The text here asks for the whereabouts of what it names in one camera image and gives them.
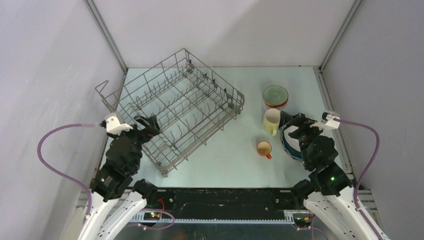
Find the blue dotted plate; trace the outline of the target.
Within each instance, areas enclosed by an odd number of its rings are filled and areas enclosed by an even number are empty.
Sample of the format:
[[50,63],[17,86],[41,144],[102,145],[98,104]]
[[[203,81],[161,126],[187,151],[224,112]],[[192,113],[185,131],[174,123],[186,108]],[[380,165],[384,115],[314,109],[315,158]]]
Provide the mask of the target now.
[[284,151],[294,160],[302,162],[302,154],[299,145],[299,140],[292,138],[286,131],[281,132],[281,142]]

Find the yellow mug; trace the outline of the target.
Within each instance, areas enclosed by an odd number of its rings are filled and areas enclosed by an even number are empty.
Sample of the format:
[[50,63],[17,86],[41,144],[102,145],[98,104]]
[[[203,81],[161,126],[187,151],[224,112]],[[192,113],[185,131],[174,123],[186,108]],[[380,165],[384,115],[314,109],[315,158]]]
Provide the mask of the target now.
[[271,136],[276,136],[281,121],[281,111],[270,108],[265,111],[262,121],[263,130]]

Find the orange bowl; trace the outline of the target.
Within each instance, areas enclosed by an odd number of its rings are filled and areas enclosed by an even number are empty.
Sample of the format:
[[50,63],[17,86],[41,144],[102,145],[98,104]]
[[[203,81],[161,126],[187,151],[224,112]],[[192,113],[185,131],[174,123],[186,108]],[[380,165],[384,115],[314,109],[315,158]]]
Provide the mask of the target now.
[[281,104],[277,104],[277,105],[271,105],[268,102],[264,101],[263,105],[267,109],[280,109],[280,108],[283,108],[284,106],[286,106],[287,103],[288,103],[288,101],[285,101],[285,102],[283,102]]

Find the pale green cup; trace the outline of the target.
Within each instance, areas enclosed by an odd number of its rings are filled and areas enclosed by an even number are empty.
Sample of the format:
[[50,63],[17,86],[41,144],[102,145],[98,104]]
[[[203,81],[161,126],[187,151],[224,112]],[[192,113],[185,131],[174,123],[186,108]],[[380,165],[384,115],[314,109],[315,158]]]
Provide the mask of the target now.
[[271,85],[266,87],[262,92],[262,99],[270,105],[279,105],[288,101],[288,91],[279,85]]

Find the small orange cup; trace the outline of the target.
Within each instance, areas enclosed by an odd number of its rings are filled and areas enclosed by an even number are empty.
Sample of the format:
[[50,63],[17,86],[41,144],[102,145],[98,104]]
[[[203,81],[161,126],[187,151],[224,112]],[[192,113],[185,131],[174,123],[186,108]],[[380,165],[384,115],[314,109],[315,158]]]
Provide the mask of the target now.
[[272,159],[272,146],[268,141],[260,141],[256,146],[256,151],[260,156],[266,157],[269,160]]

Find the grey wire dish rack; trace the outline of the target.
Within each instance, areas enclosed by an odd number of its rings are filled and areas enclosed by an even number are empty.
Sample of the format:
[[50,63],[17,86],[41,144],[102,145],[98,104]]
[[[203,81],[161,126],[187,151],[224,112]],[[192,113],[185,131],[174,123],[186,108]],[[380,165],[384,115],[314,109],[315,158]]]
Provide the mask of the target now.
[[156,116],[159,136],[143,146],[163,177],[243,110],[245,96],[211,67],[182,48],[149,69],[127,73],[118,89],[95,87],[108,110],[128,124]]

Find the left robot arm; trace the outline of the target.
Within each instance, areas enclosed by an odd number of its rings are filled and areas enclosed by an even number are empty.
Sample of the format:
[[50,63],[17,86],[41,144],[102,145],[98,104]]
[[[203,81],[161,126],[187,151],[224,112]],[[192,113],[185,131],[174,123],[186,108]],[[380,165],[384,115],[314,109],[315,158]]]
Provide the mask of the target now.
[[105,128],[112,142],[105,153],[105,164],[97,171],[90,187],[84,187],[87,204],[78,235],[80,240],[113,240],[137,211],[153,208],[158,202],[158,194],[151,185],[145,190],[135,188],[107,219],[140,169],[143,144],[161,132],[154,114],[136,115],[134,120],[135,124],[127,124],[120,113],[112,112],[98,124]]

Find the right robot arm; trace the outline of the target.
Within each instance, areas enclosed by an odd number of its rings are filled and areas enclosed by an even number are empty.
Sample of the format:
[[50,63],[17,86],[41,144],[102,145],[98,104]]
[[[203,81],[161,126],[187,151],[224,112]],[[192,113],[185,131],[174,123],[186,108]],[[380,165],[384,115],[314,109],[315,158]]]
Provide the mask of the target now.
[[302,162],[309,179],[291,187],[291,204],[306,208],[319,218],[340,240],[387,240],[358,197],[361,180],[353,183],[347,173],[335,163],[339,155],[333,138],[324,131],[336,130],[340,124],[360,126],[372,131],[376,146],[366,169],[373,163],[380,147],[380,136],[372,127],[343,120],[332,111],[325,111],[321,120],[313,120],[303,113],[280,113],[279,129],[285,152]]

